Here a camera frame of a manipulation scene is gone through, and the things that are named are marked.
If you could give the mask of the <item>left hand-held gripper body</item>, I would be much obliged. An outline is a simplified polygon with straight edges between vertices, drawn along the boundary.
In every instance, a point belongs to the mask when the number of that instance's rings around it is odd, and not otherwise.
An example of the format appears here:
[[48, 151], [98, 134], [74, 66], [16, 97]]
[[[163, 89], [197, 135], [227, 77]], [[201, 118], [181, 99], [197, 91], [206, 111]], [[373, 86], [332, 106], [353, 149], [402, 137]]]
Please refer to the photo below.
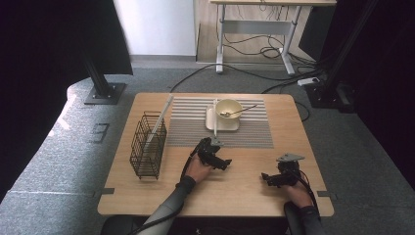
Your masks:
[[220, 150], [219, 146], [211, 144], [211, 138], [203, 138], [195, 148], [195, 152], [200, 157], [204, 165], [217, 165], [220, 164], [221, 158], [216, 153]]

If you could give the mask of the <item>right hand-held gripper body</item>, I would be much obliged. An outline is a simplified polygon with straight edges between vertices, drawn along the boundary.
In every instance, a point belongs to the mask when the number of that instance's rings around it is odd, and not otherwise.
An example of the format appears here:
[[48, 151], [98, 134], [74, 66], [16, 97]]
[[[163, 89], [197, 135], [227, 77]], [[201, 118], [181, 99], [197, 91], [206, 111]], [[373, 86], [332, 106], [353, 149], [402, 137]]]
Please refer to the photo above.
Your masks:
[[280, 187], [283, 185], [294, 186], [300, 179], [300, 164], [303, 156], [295, 154], [285, 154], [277, 159], [279, 174], [270, 176], [272, 182]]

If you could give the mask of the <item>black wire basket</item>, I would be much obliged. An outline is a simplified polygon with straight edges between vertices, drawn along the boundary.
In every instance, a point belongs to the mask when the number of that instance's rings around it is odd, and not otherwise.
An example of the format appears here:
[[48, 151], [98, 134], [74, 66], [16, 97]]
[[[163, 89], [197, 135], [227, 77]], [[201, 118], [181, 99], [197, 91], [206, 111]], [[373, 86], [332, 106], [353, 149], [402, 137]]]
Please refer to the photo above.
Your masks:
[[148, 135], [154, 128], [160, 113], [145, 112], [134, 131], [129, 162], [139, 178], [154, 177], [158, 179], [160, 176], [161, 160], [167, 135], [164, 119], [161, 121], [149, 149], [144, 150]]

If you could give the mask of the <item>person's left hand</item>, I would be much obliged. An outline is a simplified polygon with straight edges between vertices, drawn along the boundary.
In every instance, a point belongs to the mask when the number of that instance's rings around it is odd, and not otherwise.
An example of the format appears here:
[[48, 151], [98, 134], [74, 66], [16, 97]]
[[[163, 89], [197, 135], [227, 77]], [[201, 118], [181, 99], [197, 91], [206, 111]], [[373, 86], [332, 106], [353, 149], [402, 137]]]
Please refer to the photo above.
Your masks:
[[204, 165], [198, 155], [191, 158], [185, 171], [186, 176], [190, 176], [196, 183], [205, 180], [212, 171], [211, 165]]

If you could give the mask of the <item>person's right hand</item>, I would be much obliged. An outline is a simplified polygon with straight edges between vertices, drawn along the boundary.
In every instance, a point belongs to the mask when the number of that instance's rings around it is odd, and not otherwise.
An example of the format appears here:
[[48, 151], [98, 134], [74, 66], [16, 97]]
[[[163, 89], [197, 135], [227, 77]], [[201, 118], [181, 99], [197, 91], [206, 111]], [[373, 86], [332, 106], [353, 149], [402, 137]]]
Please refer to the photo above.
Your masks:
[[284, 185], [282, 189], [298, 208], [302, 209], [313, 205], [306, 188], [300, 182], [294, 186]]

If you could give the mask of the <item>grey striped placemat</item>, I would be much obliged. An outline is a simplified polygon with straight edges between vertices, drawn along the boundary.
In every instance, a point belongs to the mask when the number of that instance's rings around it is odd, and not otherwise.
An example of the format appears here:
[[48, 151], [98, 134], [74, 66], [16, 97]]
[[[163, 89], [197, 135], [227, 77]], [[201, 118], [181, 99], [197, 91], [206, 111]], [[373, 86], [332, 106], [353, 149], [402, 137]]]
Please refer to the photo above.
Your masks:
[[[213, 105], [213, 97], [175, 97], [167, 132], [166, 144], [172, 147], [191, 147], [202, 138], [212, 137], [206, 128], [206, 110]], [[219, 142], [226, 148], [272, 149], [273, 139], [263, 99], [237, 98], [243, 108], [240, 126], [234, 131], [217, 130]]]

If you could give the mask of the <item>cream square plate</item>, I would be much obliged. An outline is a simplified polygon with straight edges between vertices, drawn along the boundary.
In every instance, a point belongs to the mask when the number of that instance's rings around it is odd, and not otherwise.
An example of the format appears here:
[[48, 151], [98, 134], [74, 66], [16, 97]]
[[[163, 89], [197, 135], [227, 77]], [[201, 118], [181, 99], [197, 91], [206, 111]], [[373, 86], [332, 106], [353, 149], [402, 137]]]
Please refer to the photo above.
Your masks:
[[[212, 108], [213, 105], [208, 105], [206, 110], [206, 128], [213, 130], [213, 121], [212, 121]], [[237, 118], [235, 119], [225, 119], [216, 114], [217, 120], [217, 130], [223, 131], [234, 131], [237, 130], [240, 126], [240, 122]]]

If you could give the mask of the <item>metal spoon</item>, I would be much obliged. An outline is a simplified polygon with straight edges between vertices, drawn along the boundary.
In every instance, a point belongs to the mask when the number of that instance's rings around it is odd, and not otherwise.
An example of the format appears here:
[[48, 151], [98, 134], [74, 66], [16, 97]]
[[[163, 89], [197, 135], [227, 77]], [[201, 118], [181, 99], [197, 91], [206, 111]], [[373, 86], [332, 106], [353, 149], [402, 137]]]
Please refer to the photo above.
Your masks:
[[250, 109], [253, 109], [253, 108], [255, 108], [257, 105], [253, 105], [253, 106], [250, 106], [250, 107], [248, 107], [248, 108], [243, 108], [242, 110], [239, 110], [239, 111], [236, 111], [236, 112], [225, 112], [225, 111], [223, 111], [223, 112], [221, 112], [219, 115], [221, 116], [221, 117], [223, 117], [223, 118], [229, 118], [229, 117], [231, 117], [232, 115], [235, 115], [235, 114], [238, 114], [238, 113], [241, 113], [241, 112], [244, 112], [244, 111], [247, 111], [247, 110], [250, 110]]

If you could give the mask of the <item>cream bowl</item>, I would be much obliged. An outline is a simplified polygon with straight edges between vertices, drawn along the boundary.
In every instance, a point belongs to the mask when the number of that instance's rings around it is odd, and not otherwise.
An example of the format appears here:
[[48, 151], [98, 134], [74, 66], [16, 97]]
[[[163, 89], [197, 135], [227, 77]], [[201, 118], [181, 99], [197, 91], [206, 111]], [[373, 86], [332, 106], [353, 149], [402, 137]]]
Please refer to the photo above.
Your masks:
[[215, 105], [215, 112], [218, 121], [237, 121], [240, 117], [242, 105], [233, 99], [222, 99]]

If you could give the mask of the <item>person's lap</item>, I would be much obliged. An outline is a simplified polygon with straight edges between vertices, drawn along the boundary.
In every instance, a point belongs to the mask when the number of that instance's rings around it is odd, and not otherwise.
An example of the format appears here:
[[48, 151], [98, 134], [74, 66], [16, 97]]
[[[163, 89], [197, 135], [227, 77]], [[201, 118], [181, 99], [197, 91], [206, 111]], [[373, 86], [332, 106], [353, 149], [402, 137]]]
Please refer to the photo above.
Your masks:
[[[127, 235], [140, 228], [147, 216], [108, 218], [100, 235]], [[279, 217], [176, 217], [166, 235], [285, 235], [286, 218]]]

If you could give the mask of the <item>black stand with dark base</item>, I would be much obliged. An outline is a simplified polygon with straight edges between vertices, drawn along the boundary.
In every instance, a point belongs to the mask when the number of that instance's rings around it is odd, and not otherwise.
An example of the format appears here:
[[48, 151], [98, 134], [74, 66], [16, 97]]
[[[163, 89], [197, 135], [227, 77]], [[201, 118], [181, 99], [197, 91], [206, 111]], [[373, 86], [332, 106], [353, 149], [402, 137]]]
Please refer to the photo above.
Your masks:
[[308, 85], [311, 106], [354, 111], [355, 102], [373, 67], [370, 51], [376, 41], [370, 32], [381, 0], [337, 0], [333, 7], [316, 7], [306, 25], [309, 36], [321, 40], [317, 67], [324, 80]]

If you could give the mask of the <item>white power strip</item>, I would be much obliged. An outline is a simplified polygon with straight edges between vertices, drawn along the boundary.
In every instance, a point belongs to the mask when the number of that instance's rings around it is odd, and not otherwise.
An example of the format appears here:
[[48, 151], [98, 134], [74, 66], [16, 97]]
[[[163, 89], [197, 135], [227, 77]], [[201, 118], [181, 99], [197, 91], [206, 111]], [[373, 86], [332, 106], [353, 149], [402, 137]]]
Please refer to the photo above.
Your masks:
[[309, 84], [317, 84], [320, 82], [318, 77], [310, 77], [298, 80], [298, 86], [304, 86]]

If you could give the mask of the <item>black stand base left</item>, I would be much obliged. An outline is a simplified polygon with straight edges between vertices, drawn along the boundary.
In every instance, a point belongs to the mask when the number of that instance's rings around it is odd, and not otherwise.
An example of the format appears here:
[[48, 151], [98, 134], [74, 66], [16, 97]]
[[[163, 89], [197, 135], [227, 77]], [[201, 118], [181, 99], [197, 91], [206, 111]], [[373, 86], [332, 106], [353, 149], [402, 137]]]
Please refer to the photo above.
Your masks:
[[91, 55], [81, 51], [83, 64], [93, 81], [93, 88], [86, 97], [85, 105], [116, 105], [126, 86], [125, 83], [108, 82], [105, 76], [98, 70]]

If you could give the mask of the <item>black curtain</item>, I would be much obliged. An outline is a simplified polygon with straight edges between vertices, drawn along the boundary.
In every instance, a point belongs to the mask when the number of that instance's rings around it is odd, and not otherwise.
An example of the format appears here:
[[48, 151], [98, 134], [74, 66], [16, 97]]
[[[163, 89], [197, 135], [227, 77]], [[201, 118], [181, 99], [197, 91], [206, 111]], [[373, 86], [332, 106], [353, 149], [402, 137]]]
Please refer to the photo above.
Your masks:
[[0, 0], [0, 202], [87, 65], [132, 73], [115, 0]]
[[373, 67], [354, 112], [415, 184], [415, 0], [381, 0], [370, 32]]

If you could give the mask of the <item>desk with white metal legs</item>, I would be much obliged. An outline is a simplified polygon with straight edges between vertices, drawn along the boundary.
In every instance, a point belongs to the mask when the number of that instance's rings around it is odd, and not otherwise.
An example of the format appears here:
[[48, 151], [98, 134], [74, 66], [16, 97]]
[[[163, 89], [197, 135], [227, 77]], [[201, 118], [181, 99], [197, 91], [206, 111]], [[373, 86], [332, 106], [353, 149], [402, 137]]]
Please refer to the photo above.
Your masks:
[[[303, 7], [332, 7], [337, 4], [337, 0], [208, 0], [219, 8], [219, 32], [218, 45], [216, 48], [215, 70], [223, 73], [223, 38], [225, 33], [230, 34], [253, 34], [253, 35], [283, 35], [286, 43], [279, 48], [280, 57], [288, 75], [293, 75], [295, 70], [291, 63], [289, 50], [296, 31], [300, 12]], [[230, 5], [246, 6], [294, 6], [294, 16], [290, 21], [255, 21], [255, 20], [227, 20], [226, 7]]]

